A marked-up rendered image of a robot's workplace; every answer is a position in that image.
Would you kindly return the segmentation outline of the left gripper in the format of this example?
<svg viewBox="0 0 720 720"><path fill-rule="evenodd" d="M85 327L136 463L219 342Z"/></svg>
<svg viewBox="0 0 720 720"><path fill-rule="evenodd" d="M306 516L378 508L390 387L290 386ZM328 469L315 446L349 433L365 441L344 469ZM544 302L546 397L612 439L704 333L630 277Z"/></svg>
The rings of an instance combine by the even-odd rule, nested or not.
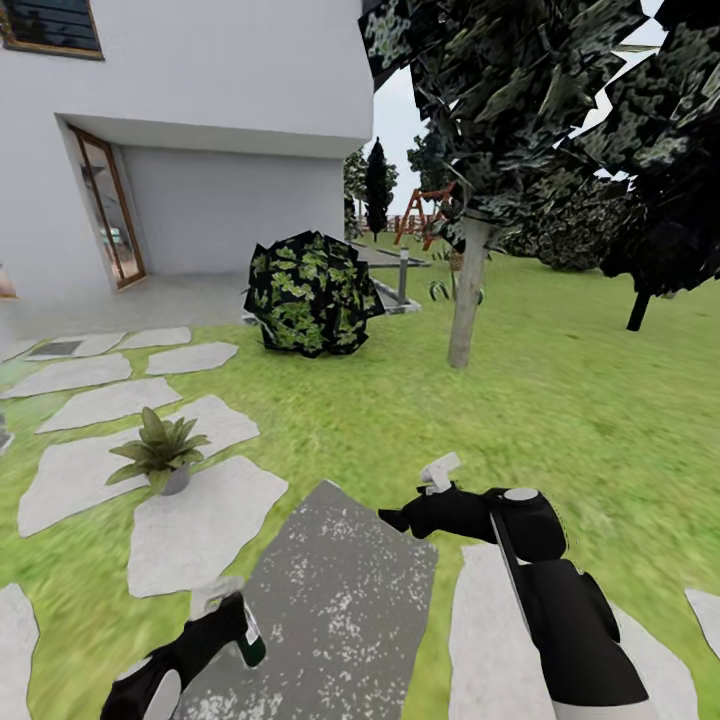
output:
<svg viewBox="0 0 720 720"><path fill-rule="evenodd" d="M206 667L225 646L225 643L240 639L247 633L248 625L242 599L218 606L217 611L211 611L207 617L187 621L183 635L193 635L201 641L205 658L203 667Z"/></svg>

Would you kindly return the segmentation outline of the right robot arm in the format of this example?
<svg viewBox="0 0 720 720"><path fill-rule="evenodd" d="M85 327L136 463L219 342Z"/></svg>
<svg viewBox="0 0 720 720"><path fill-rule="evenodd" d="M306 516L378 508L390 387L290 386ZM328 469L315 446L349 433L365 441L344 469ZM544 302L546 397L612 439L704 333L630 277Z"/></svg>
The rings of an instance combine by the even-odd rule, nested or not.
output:
<svg viewBox="0 0 720 720"><path fill-rule="evenodd" d="M556 720L661 720L619 645L619 623L605 590L562 558L566 538L551 503L528 487L465 494L447 477L459 465L453 452L427 465L420 496L401 510L377 515L418 539L439 529L499 548L540 651Z"/></svg>

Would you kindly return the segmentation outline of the insectifuge atomizer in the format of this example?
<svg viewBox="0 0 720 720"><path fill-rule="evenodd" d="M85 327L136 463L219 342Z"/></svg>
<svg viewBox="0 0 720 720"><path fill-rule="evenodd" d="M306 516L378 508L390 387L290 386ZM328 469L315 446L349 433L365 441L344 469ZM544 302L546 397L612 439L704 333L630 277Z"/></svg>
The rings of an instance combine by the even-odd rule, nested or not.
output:
<svg viewBox="0 0 720 720"><path fill-rule="evenodd" d="M247 665L250 668L253 668L259 665L259 663L261 663L261 661L265 658L267 649L247 602L244 602L242 606L245 609L244 612L245 617L247 618L248 629L247 633L245 633L243 637L237 639L237 643L241 648L241 653L243 653L245 661L247 661Z"/></svg>

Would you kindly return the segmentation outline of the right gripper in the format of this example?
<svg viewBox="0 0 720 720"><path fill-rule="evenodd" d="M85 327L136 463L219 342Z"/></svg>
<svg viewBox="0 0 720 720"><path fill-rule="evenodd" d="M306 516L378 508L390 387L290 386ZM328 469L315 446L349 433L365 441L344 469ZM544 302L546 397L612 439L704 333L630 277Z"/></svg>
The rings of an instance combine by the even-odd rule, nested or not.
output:
<svg viewBox="0 0 720 720"><path fill-rule="evenodd" d="M435 529L464 536L457 515L464 494L453 485L443 493L420 494L401 510L379 510L377 515L397 531L404 533L409 530L410 534L422 540L426 540Z"/></svg>

